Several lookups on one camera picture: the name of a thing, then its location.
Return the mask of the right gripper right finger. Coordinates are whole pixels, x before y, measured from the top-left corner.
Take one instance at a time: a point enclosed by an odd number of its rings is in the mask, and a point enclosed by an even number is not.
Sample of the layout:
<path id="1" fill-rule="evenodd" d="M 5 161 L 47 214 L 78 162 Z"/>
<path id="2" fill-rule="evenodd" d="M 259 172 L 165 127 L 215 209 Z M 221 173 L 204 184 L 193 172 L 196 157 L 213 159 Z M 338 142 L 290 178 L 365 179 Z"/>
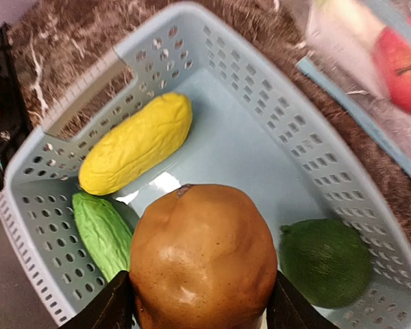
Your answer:
<path id="1" fill-rule="evenodd" d="M 282 272 L 277 273 L 275 286 L 266 308 L 267 328 L 273 329 L 336 329 L 322 316 Z"/>

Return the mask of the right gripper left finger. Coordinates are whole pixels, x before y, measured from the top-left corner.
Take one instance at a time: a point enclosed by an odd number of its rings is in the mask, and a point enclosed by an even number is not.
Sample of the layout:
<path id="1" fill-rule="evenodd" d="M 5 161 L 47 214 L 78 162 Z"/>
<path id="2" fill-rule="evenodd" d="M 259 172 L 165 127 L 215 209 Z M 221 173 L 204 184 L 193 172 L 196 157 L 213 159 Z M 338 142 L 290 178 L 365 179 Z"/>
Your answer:
<path id="1" fill-rule="evenodd" d="M 76 316 L 60 329 L 132 328 L 134 291 L 129 274 L 122 270 Z"/>

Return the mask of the green cucumber toy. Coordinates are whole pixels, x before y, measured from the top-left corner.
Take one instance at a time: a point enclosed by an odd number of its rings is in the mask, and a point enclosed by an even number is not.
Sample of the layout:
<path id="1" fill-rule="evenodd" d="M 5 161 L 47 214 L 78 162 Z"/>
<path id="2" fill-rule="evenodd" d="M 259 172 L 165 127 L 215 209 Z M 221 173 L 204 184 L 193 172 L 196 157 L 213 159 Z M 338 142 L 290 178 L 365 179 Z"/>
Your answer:
<path id="1" fill-rule="evenodd" d="M 72 196 L 77 230 L 106 281 L 129 270 L 133 231 L 113 204 L 84 191 Z"/>

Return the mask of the brown potato toy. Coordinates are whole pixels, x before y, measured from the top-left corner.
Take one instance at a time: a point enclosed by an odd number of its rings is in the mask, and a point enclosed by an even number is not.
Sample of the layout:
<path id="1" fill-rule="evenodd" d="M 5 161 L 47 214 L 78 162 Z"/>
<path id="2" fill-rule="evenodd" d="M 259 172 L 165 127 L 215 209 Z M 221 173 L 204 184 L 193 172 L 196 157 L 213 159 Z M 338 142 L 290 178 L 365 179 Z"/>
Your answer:
<path id="1" fill-rule="evenodd" d="M 259 328 L 277 276 L 266 221 L 241 190 L 187 184 L 144 211 L 129 279 L 141 328 Z"/>

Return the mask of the clear zip top bag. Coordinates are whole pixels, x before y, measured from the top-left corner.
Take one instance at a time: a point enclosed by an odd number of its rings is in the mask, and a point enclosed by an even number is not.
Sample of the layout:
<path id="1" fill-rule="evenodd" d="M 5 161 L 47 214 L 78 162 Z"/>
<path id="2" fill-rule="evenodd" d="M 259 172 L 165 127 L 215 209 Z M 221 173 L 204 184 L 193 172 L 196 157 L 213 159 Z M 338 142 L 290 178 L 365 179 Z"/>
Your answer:
<path id="1" fill-rule="evenodd" d="M 391 1 L 310 1 L 297 68 L 333 97 L 411 179 L 411 16 Z"/>

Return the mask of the red apple toy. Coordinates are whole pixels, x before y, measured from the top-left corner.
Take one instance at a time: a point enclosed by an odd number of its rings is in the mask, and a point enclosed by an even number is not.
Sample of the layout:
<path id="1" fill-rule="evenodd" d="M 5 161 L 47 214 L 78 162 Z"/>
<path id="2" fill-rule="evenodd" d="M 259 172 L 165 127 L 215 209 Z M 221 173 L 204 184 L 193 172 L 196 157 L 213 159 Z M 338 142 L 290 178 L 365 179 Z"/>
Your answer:
<path id="1" fill-rule="evenodd" d="M 387 26 L 377 37 L 372 59 L 391 101 L 411 114 L 411 46 Z"/>

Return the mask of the white bitter gourd toy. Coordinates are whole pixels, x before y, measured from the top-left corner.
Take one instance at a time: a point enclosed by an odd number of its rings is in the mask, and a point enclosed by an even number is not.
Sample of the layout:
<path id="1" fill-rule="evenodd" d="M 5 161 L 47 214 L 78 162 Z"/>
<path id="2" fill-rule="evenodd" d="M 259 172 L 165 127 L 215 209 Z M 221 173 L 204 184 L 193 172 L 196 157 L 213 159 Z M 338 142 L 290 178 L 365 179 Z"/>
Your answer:
<path id="1" fill-rule="evenodd" d="M 309 44 L 332 57 L 365 90 L 384 99 L 388 89 L 371 56 L 384 28 L 361 1 L 313 1 L 306 36 Z"/>

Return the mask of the green round fruit toy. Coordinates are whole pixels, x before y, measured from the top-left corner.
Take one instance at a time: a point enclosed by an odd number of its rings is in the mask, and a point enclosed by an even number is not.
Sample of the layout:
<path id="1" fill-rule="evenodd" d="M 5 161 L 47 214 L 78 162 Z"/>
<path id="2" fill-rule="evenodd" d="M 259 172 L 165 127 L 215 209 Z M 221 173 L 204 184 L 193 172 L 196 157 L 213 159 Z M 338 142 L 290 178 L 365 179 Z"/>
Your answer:
<path id="1" fill-rule="evenodd" d="M 337 219 L 309 219 L 281 227 L 282 273 L 314 306 L 354 303 L 373 279 L 371 254 L 359 232 Z"/>

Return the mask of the light blue plastic basket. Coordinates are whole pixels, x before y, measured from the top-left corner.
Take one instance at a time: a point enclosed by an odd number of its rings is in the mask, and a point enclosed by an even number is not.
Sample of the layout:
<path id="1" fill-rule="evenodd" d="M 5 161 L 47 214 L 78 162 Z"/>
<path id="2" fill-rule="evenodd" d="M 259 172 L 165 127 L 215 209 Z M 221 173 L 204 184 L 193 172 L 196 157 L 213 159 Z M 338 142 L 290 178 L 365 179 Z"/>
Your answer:
<path id="1" fill-rule="evenodd" d="M 373 281 L 340 328 L 411 328 L 411 248 L 351 150 L 290 80 L 203 6 L 170 5 L 115 45 L 55 102 L 11 160 L 0 219 L 42 303 L 65 324 L 105 282 L 71 208 L 92 147 L 153 97 L 179 92 L 193 123 L 173 156 L 116 193 L 138 214 L 185 183 L 246 192 L 273 239 L 282 225 L 339 217 L 373 257 Z"/>

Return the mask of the yellow corn toy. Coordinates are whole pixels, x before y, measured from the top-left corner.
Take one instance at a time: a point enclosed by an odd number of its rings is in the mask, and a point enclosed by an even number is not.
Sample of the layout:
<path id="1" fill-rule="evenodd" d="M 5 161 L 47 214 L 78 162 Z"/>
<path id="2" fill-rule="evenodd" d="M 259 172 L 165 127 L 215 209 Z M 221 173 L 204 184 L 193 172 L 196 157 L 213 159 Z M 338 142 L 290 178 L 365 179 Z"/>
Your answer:
<path id="1" fill-rule="evenodd" d="M 79 184 L 92 195 L 108 195 L 166 160 L 186 140 L 192 104 L 183 94 L 166 93 L 108 132 L 88 153 Z"/>

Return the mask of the black aluminium frame rail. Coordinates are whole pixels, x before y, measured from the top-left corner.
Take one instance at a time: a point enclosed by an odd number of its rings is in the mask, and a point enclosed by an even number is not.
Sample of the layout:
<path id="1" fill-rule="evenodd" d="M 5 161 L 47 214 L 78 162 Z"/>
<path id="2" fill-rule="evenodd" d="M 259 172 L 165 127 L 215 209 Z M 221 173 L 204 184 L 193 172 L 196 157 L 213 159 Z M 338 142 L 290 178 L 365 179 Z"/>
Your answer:
<path id="1" fill-rule="evenodd" d="M 0 192 L 7 165 L 33 129 L 11 54 L 9 29 L 7 23 L 0 26 Z"/>

